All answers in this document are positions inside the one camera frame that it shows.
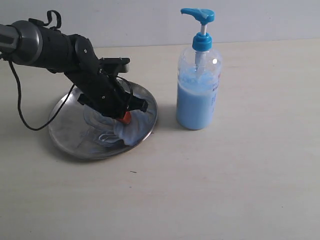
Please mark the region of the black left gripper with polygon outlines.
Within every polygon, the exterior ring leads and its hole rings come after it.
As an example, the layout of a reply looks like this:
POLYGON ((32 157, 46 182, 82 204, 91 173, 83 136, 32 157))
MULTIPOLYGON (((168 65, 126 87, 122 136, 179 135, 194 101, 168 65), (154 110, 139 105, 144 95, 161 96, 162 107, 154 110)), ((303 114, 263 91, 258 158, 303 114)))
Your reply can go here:
POLYGON ((132 120, 130 111, 146 112, 148 109, 147 100, 136 96, 131 97, 127 107, 129 94, 105 74, 75 70, 65 72, 64 75, 80 90, 77 102, 104 117, 117 119, 118 122, 128 125, 132 120))

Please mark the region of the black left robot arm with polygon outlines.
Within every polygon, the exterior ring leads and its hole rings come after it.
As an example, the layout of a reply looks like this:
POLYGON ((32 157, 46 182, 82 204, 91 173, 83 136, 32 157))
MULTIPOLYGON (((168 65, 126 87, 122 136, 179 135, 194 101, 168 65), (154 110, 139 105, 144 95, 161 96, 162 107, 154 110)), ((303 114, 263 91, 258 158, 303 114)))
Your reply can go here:
POLYGON ((46 28, 34 19, 0 26, 0 51, 17 65, 63 73, 80 91, 77 101, 125 124, 128 112, 146 112, 148 102, 125 91, 117 80, 126 73, 129 58, 98 58, 90 40, 79 34, 66 35, 46 28))

